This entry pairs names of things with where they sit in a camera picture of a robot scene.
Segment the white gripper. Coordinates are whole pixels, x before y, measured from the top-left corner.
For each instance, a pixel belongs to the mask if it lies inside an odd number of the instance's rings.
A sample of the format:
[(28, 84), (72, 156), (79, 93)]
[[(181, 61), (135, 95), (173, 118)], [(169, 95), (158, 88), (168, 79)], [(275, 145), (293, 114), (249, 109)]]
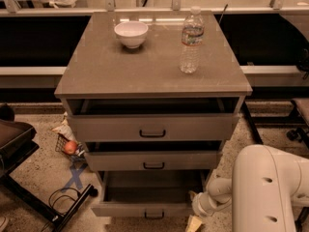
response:
[(218, 205), (207, 192), (199, 192), (197, 194), (195, 191), (190, 190), (188, 194), (190, 200), (192, 200), (192, 210), (196, 216), (188, 218), (185, 232), (197, 232), (202, 225), (200, 218), (212, 216)]

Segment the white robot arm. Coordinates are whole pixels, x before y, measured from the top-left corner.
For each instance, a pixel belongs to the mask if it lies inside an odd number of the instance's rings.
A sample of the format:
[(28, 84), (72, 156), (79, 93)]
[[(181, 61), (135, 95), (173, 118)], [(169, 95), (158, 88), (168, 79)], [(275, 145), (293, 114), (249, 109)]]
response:
[(185, 232), (202, 219), (232, 211), (232, 232), (296, 232), (293, 207), (309, 205), (309, 159), (267, 145), (243, 148), (232, 177), (214, 178), (204, 192), (190, 193), (194, 214)]

